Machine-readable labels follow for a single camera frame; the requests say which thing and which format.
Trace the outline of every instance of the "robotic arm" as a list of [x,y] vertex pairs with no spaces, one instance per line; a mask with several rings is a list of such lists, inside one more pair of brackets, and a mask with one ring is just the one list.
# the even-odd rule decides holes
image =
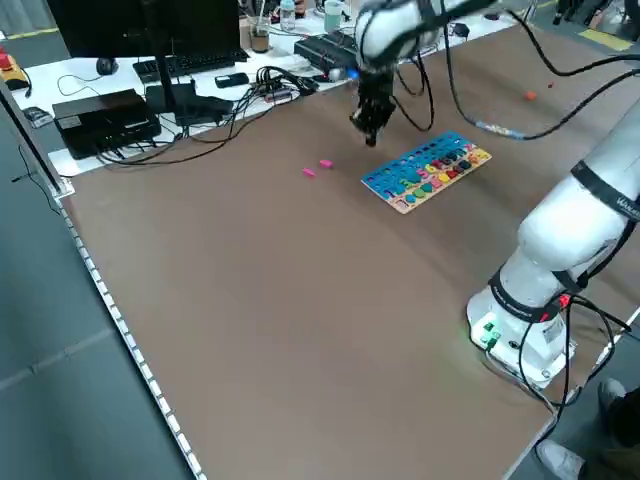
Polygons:
[[[375,146],[395,110],[398,62],[434,44],[450,21],[493,1],[467,0],[444,13],[441,0],[376,0],[362,8],[355,30],[359,103],[351,121],[367,145]],[[537,388],[551,382],[575,349],[560,294],[579,291],[640,221],[639,125],[640,101],[525,218],[518,248],[467,305],[471,340]]]
[[440,29],[450,21],[489,7],[495,0],[466,0],[441,11],[441,0],[375,0],[365,4],[356,22],[355,38],[360,66],[359,103],[351,116],[376,145],[395,105],[393,78],[399,61],[412,58],[437,42]]

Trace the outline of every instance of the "table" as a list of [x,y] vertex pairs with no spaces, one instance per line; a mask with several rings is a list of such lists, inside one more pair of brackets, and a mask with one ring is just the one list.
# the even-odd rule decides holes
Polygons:
[[[490,21],[482,17],[482,15],[475,15],[465,20],[465,23],[470,27],[471,33],[469,40],[480,38],[484,35],[494,33],[512,25],[512,22],[506,18],[498,21]],[[296,20],[295,34],[299,35],[319,35],[324,33],[323,20],[311,11],[308,12],[307,17],[301,20]],[[255,73],[260,67],[265,65],[274,65],[281,68],[286,68],[293,71],[296,74],[313,75],[320,73],[311,68],[309,62],[293,54],[294,43],[298,41],[300,36],[285,34],[277,27],[272,28],[271,45],[273,48],[267,54],[256,54],[252,51],[248,51],[250,58],[246,63],[237,63],[234,67],[224,68],[219,70],[212,70],[209,72],[202,72],[193,75],[196,80],[197,94],[202,96],[216,96],[228,100],[237,100],[246,92],[247,86],[239,86],[234,88],[219,89],[216,87],[214,77],[219,75],[227,75],[236,72],[244,72],[249,75],[252,81],[255,80]],[[464,42],[459,38],[452,38],[452,44],[457,45]],[[141,57],[141,60],[149,60],[151,57]],[[56,62],[46,65],[40,65],[37,67],[31,67],[27,69],[30,78],[33,80],[34,88],[33,94],[30,98],[25,98],[24,92],[15,92],[14,98],[21,109],[27,107],[37,106],[43,110],[53,114],[52,105],[61,102],[67,102],[70,100],[76,100],[80,98],[86,98],[95,96],[96,92],[99,94],[107,94],[118,92],[133,88],[140,95],[144,95],[145,85],[143,85],[138,76],[135,74],[132,65],[137,62],[137,58],[119,58],[118,63],[120,65],[116,74],[108,77],[103,77],[94,82],[85,83],[74,79],[72,77],[66,77],[61,81],[61,89],[65,93],[71,93],[79,91],[76,95],[64,96],[58,90],[57,81],[63,75],[75,75],[80,79],[94,79],[97,74],[95,71],[95,59],[88,58],[74,58],[65,60],[62,62]],[[182,77],[182,82],[188,81],[189,77]],[[321,90],[335,88],[341,85],[343,82],[336,84],[322,84]],[[254,115],[270,108],[270,105],[258,101],[252,105],[247,115]],[[173,123],[174,117],[172,114],[166,114],[161,117],[161,123],[164,128],[160,135],[155,137],[156,140],[169,141],[172,139],[173,134],[171,130],[177,131],[178,127]],[[194,133],[206,131],[214,128],[215,125],[211,124],[202,128],[192,129]],[[137,154],[136,149],[123,149],[125,156],[132,156]],[[89,157],[83,160],[74,160],[67,149],[61,149],[49,153],[49,157],[58,170],[58,173],[65,176],[74,176],[78,173],[93,170],[103,166],[102,161],[96,157]]]
[[[565,38],[540,40],[566,68],[601,58]],[[548,89],[551,75],[516,28],[456,49],[454,59],[470,113],[527,131],[624,70],[555,79]],[[403,68],[415,85],[414,69]],[[483,367],[464,307],[512,253],[521,219],[638,98],[638,81],[557,134],[518,143],[460,118],[442,54],[427,69],[436,124],[426,135],[396,114],[378,147],[365,147],[342,87],[274,110],[201,160],[74,179],[77,193],[65,202],[78,239],[135,336],[130,346],[144,351],[165,413],[179,419],[174,432],[188,438],[197,472],[494,480],[548,418]],[[523,99],[527,90],[538,91],[535,102]],[[400,99],[428,118],[426,99]],[[494,158],[408,215],[360,184],[450,129]],[[167,156],[201,149],[185,141]],[[323,158],[333,171],[302,175]],[[638,240],[588,290],[624,318],[640,302]],[[572,323],[579,381],[603,339],[589,318]]]

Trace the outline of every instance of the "cup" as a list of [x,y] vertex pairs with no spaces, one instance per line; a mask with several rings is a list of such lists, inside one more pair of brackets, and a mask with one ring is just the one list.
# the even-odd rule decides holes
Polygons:
[[325,0],[324,2],[324,30],[327,33],[340,28],[342,20],[342,7],[344,4],[339,0]]
[[269,29],[271,28],[271,16],[249,17],[249,43],[256,53],[269,51]]

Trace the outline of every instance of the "keyboard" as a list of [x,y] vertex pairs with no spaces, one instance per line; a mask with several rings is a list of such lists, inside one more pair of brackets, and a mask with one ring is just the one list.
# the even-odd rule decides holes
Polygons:
[[[247,58],[249,58],[249,55],[244,50],[237,50],[224,55],[180,55],[168,57],[167,68],[169,69],[170,77],[181,77],[208,70],[233,67],[236,62],[246,62]],[[133,69],[142,83],[160,81],[158,65],[156,65],[155,60],[134,63]]]

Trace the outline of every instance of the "bottle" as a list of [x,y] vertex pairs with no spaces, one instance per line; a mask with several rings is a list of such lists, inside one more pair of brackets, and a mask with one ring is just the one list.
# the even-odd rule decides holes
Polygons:
[[280,28],[290,32],[296,26],[296,3],[294,0],[280,1]]

